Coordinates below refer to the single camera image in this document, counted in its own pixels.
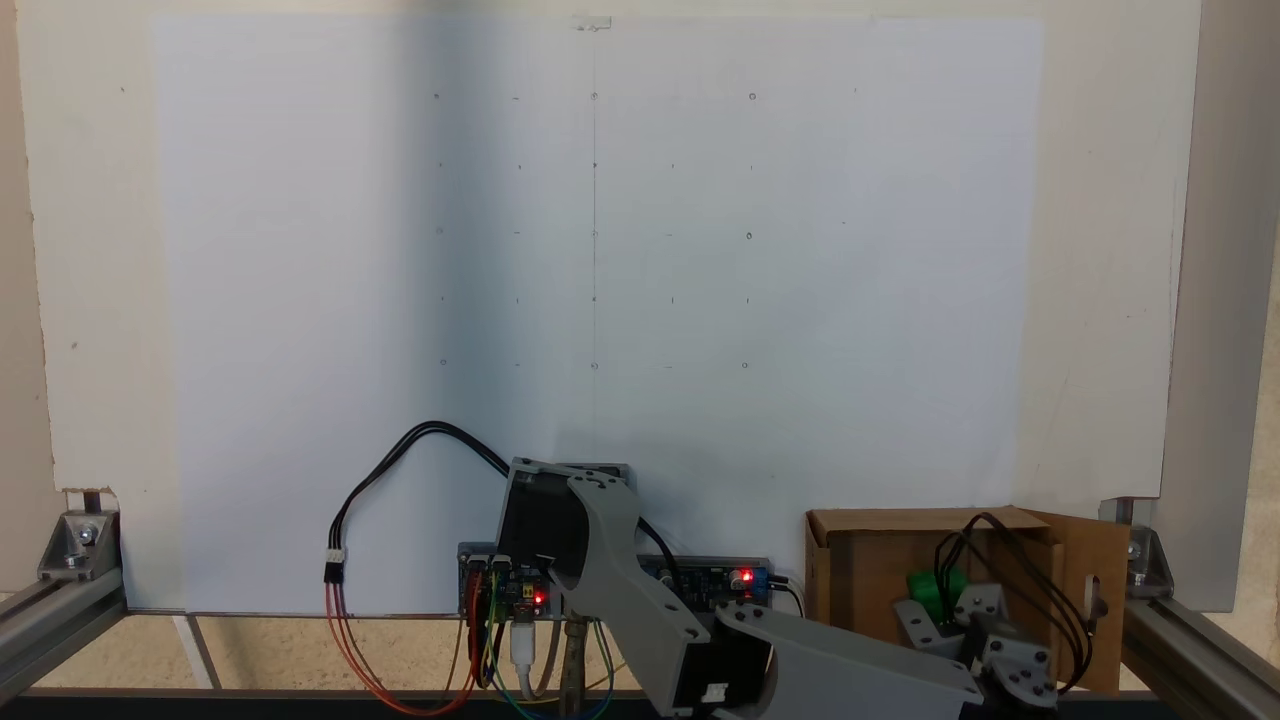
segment orange wire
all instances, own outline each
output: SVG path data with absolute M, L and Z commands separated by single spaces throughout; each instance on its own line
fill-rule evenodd
M 330 610 L 329 597 L 328 596 L 325 597 L 325 601 L 326 601 L 326 611 L 329 611 L 329 614 L 332 615 L 333 611 Z M 356 662 L 355 653 L 352 651 L 352 646 L 348 642 L 348 637 L 347 637 L 347 634 L 349 633 L 349 626 L 347 626 L 347 620 L 348 619 L 346 616 L 344 603 L 342 602 L 342 594 L 338 591 L 338 588 L 333 589 L 333 602 L 337 603 L 337 615 L 338 615 L 338 618 L 337 618 L 337 620 L 338 620 L 338 623 L 337 623 L 338 624 L 338 632 L 334 633 L 334 639 L 338 641 L 339 635 L 340 635 L 339 648 L 343 652 L 343 657 L 346 657 L 347 664 L 351 666 L 352 670 L 356 671 L 357 676 L 360 676 L 360 679 L 365 684 L 365 687 L 369 688 L 369 692 L 374 693 L 374 696 L 378 700 L 380 700 L 383 703 L 390 706 L 392 708 L 398 710 L 399 712 L 403 712 L 406 715 L 413 715 L 413 716 L 417 716 L 417 717 L 434 717 L 434 716 L 438 716 L 438 715 L 444 715 L 445 712 L 452 712 L 453 710 L 456 710 L 457 707 L 460 707 L 462 705 L 462 702 L 465 702 L 465 697 L 466 696 L 460 696 L 460 697 L 454 698 L 448 706 L 442 707 L 439 710 L 421 710 L 421 708 L 417 708 L 417 707 L 410 707 L 407 705 L 403 705 L 398 700 L 396 700 L 396 697 L 392 696 L 390 692 L 385 687 L 383 687 L 383 684 L 380 682 L 375 682 L 375 680 L 370 679 L 370 675 L 372 675 L 371 671 L 369 674 L 366 674 L 365 671 L 361 670 L 360 664 Z M 333 623 L 332 621 L 330 621 L 330 633 L 333 633 Z M 470 694 L 470 691 L 466 687 L 463 688 L 463 692 L 466 694 Z
M 468 587 L 467 592 L 470 597 L 470 611 L 471 616 L 474 618 L 476 612 L 476 597 L 479 596 L 479 593 L 475 592 L 475 585 Z M 444 707 L 436 710 L 422 710 L 419 707 L 410 707 L 399 702 L 398 700 L 396 700 L 394 696 L 392 696 L 390 691 L 388 691 L 387 687 L 383 685 L 381 680 L 378 679 L 378 676 L 372 671 L 372 667 L 369 666 L 369 661 L 365 660 L 364 653 L 360 652 L 360 647 L 356 644 L 355 634 L 352 633 L 349 626 L 349 616 L 347 615 L 346 598 L 343 597 L 340 587 L 326 584 L 324 600 L 325 600 L 325 620 L 329 623 L 329 633 L 333 635 L 334 643 L 338 644 L 338 650 L 342 652 L 342 656 L 347 661 L 347 665 L 351 666 L 352 671 L 356 673 L 356 676 L 365 685 L 365 688 L 367 688 L 369 692 L 371 692 L 374 697 L 380 700 L 384 705 L 394 710 L 398 710 L 399 712 L 403 712 L 406 715 L 413 715 L 416 717 L 436 717 L 440 715 L 445 715 L 448 712 L 453 712 L 454 710 L 461 707 L 471 696 L 471 691 L 475 687 L 475 664 L 477 661 L 475 652 L 471 653 L 472 655 L 471 673 L 467 676 L 467 682 L 463 683 L 462 689 L 458 692 L 458 696 L 454 697 Z M 475 625 L 472 624 L 472 633 L 470 635 L 471 637 L 470 644 L 472 648 L 475 647 L 474 630 Z M 356 661 L 357 655 L 360 656 L 360 660 L 362 662 Z

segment white paper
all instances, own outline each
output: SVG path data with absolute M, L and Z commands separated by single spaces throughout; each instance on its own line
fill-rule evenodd
M 155 26 L 187 609 L 319 612 L 413 423 L 622 461 L 680 550 L 1009 500 L 1033 19 Z M 504 482 L 420 441 L 348 518 L 361 614 L 456 610 Z

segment white wall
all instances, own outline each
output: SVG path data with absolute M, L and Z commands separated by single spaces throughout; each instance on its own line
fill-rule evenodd
M 22 4 L 55 480 L 61 488 L 110 487 L 119 496 L 137 607 L 186 602 L 148 20 L 172 12 L 424 6 Z M 1043 17 L 1018 500 L 1092 515 L 1103 497 L 1158 493 L 1199 3 L 975 1 L 960 9 L 941 0 L 549 1 L 536 12 Z
M 17 14 L 0 1 L 0 591 L 36 579 L 58 514 L 18 86 Z

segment gray 3d-printed part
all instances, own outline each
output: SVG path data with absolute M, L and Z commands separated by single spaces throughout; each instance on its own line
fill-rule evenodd
M 719 708 L 726 720 L 858 717 L 934 720 L 960 717 L 982 705 L 977 683 L 959 662 L 915 652 L 812 620 L 730 605 L 724 625 L 773 646 L 765 691 L 751 706 Z

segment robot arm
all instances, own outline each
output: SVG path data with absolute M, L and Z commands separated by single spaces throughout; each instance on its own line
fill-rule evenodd
M 640 569 L 639 518 L 617 478 L 516 459 L 498 548 L 545 568 L 570 607 L 608 624 L 660 715 L 942 720 L 983 703 L 959 662 L 767 607 L 722 605 L 705 626 Z

